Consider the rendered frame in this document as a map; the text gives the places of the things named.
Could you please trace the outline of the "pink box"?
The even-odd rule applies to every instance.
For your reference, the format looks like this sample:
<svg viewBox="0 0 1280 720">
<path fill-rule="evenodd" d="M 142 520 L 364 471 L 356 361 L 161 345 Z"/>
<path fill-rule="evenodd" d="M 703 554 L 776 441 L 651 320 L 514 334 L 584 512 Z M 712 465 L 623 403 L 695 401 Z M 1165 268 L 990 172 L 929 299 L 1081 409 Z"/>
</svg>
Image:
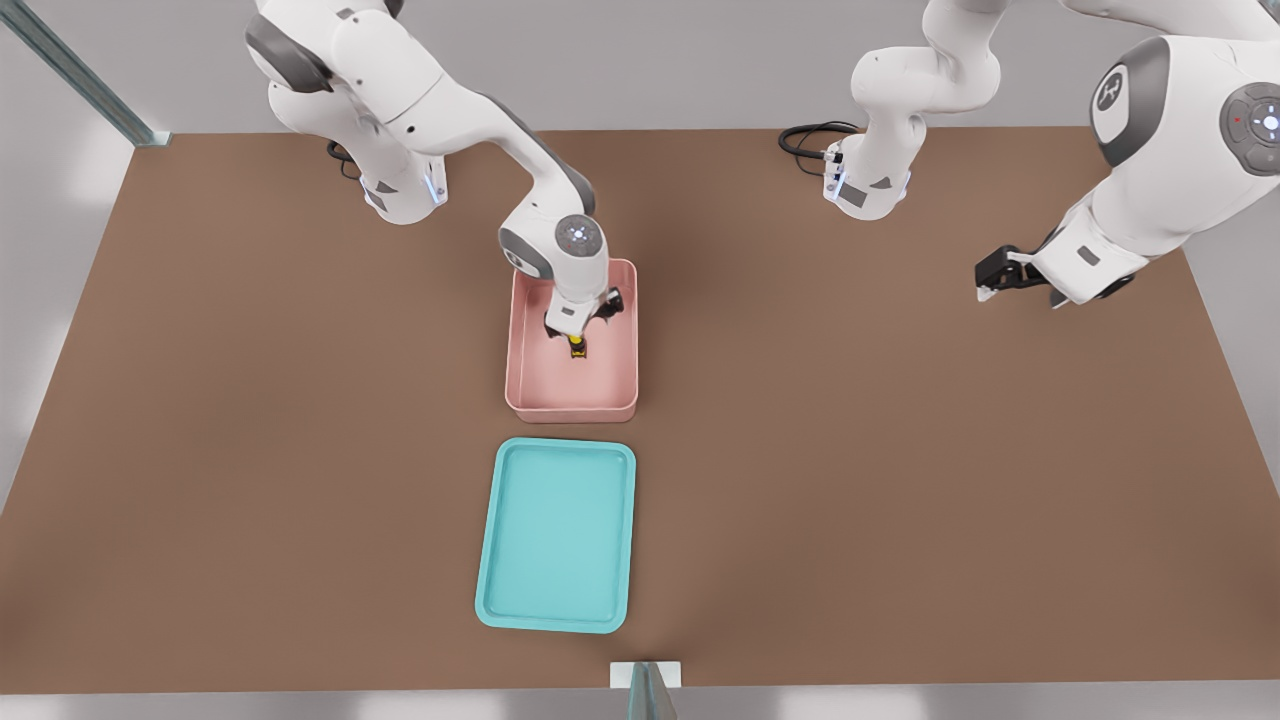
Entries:
<svg viewBox="0 0 1280 720">
<path fill-rule="evenodd" d="M 628 421 L 637 404 L 637 273 L 625 259 L 609 265 L 609 287 L 623 311 L 588 327 L 588 355 L 572 357 L 564 338 L 550 338 L 543 313 L 552 283 L 512 275 L 506 361 L 506 402 L 526 423 Z"/>
</svg>

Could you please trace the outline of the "pale blue-green tray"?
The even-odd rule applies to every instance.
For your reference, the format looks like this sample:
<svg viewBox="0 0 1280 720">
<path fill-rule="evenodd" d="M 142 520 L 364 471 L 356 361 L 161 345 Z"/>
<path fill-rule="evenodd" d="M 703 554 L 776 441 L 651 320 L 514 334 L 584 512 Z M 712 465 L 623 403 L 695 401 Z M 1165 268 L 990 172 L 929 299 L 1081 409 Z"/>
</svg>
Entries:
<svg viewBox="0 0 1280 720">
<path fill-rule="evenodd" d="M 636 470 L 634 451 L 622 443 L 502 443 L 477 571 L 479 620 L 535 632 L 617 632 L 628 607 Z"/>
</svg>

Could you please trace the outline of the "silver frame post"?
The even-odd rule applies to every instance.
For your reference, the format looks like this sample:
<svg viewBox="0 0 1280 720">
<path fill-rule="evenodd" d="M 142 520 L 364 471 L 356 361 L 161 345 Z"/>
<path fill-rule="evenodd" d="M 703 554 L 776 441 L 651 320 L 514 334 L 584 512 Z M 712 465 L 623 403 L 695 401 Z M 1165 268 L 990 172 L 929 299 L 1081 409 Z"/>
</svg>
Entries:
<svg viewBox="0 0 1280 720">
<path fill-rule="evenodd" d="M 628 692 L 626 720 L 678 720 L 671 688 L 680 688 L 680 661 L 612 662 L 609 688 Z"/>
<path fill-rule="evenodd" d="M 142 120 L 24 0 L 0 0 L 0 23 L 134 147 L 170 143 L 172 133 L 155 131 Z"/>
</svg>

